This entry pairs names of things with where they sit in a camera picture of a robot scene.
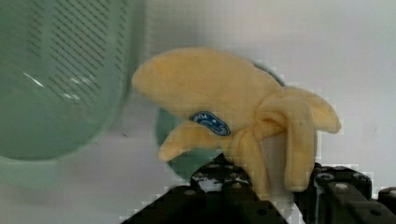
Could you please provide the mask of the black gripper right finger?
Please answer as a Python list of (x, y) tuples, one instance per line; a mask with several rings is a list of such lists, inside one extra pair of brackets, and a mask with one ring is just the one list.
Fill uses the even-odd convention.
[(294, 194), (305, 224), (396, 224), (395, 188), (372, 197), (372, 179), (345, 166), (315, 164), (307, 189)]

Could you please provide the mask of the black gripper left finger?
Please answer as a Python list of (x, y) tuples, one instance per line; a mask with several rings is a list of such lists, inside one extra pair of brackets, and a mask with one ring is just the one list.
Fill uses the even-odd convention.
[(252, 190), (247, 173), (218, 155), (188, 186), (169, 189), (121, 224), (288, 224)]

